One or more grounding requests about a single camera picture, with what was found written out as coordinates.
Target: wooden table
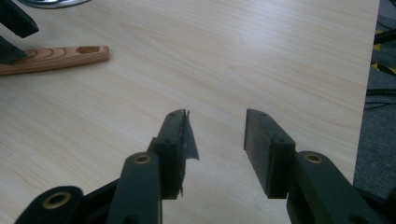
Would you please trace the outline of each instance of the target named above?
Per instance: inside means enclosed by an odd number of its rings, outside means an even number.
[[[20,6],[40,28],[25,39],[0,28],[20,49],[109,45],[111,59],[0,77],[1,223],[47,189],[88,193],[118,178],[180,108],[200,160],[188,161],[185,196],[163,202],[163,223],[289,222],[243,150],[247,108],[352,180],[378,0]]]

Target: metal bowl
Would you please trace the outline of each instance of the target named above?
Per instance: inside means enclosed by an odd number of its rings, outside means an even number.
[[[72,7],[89,2],[91,0],[18,0],[28,7],[38,8],[60,8]]]

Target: table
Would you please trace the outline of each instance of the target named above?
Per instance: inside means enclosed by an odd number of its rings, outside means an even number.
[[[40,193],[89,193],[145,151],[186,108],[200,160],[163,223],[288,223],[243,150],[247,108],[269,113],[297,150],[354,173],[378,1],[107,1],[22,6],[40,32],[20,49],[109,45],[109,62],[0,77],[0,222]]]

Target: brown wooden handle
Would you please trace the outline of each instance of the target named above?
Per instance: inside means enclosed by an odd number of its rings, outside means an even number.
[[[108,46],[26,50],[26,57],[0,64],[0,76],[46,71],[108,60]]]

